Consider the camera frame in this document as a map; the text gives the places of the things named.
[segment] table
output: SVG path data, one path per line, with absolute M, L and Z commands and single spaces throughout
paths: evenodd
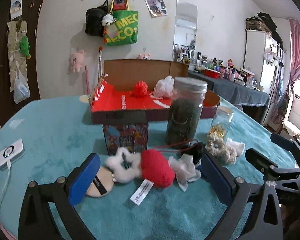
M 229 137 L 246 143 L 277 163 L 280 168 L 295 166 L 293 156 L 270 141 L 270 132 L 225 100 L 221 105 L 233 108 L 234 117 Z M 16 129 L 13 120 L 24 119 Z M 196 138 L 205 141 L 211 119 L 202 119 Z M 167 122 L 149 124 L 148 147 L 165 145 Z M 0 130 L 0 150 L 21 138 L 25 153 L 12 164 L 11 180 L 3 199 L 0 222 L 12 234 L 18 234 L 18 221 L 23 197 L 30 181 L 39 184 L 68 176 L 90 152 L 99 154 L 101 163 L 107 158 L 101 125 L 91 122 L 87 103 L 79 97 L 63 97 L 33 101 L 17 112 Z M 164 154 L 167 158 L 173 153 Z M 262 184 L 262 174 L 245 157 L 228 169 L 249 183 Z M 0 194 L 8 171 L 0 171 Z M 183 192 L 176 181 L 166 189 L 152 188 L 140 206 L 130 197 L 140 186 L 136 179 L 126 185 L 116 184 L 103 198 L 84 197 L 75 206 L 78 214 L 98 240 L 111 239 L 204 239 L 216 225 L 226 206 L 221 204 L 212 187 L 204 179 L 189 184 Z M 51 211 L 65 239 L 64 229 L 54 204 Z M 239 236 L 251 205 L 248 204 L 233 234 Z
M 250 89 L 223 78 L 210 78 L 195 71 L 189 71 L 188 77 L 204 80 L 208 89 L 235 106 L 269 107 L 270 96 L 262 91 Z

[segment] pink plush toy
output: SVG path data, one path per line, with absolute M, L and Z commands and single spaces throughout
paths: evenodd
M 70 64 L 73 73 L 80 72 L 81 68 L 83 67 L 84 61 L 84 50 L 81 49 L 70 56 Z
M 150 59 L 150 53 L 149 54 L 139 54 L 137 59 Z

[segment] chair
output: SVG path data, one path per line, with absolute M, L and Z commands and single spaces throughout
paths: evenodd
M 275 131 L 276 134 L 280 134 L 282 130 L 288 133 L 294 139 L 300 137 L 300 129 L 296 127 L 293 123 L 288 121 L 288 117 L 292 108 L 293 95 L 291 91 L 291 86 L 288 87 L 288 94 L 286 98 L 285 109 L 279 108 L 278 112 L 283 116 L 279 128 Z

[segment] gray tablecloth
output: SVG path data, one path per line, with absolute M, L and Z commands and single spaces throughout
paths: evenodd
M 188 77 L 206 81 L 208 89 L 233 105 L 269 107 L 270 96 L 265 92 L 237 85 L 227 79 L 210 78 L 194 71 L 189 71 Z

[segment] white cable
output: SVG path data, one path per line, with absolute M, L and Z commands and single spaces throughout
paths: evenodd
M 2 204 L 2 200 L 3 200 L 4 194 L 6 193 L 6 190 L 7 190 L 9 181 L 10 181 L 10 169 L 11 169 L 11 161 L 10 161 L 10 160 L 8 160 L 7 166 L 8 166 L 8 177 L 7 177 L 7 179 L 6 179 L 6 182 L 5 182 L 5 184 L 4 184 L 4 186 L 3 186 L 3 189 L 2 189 L 2 192 L 1 192 L 1 197 L 0 197 L 0 209 L 1 209 L 1 204 Z

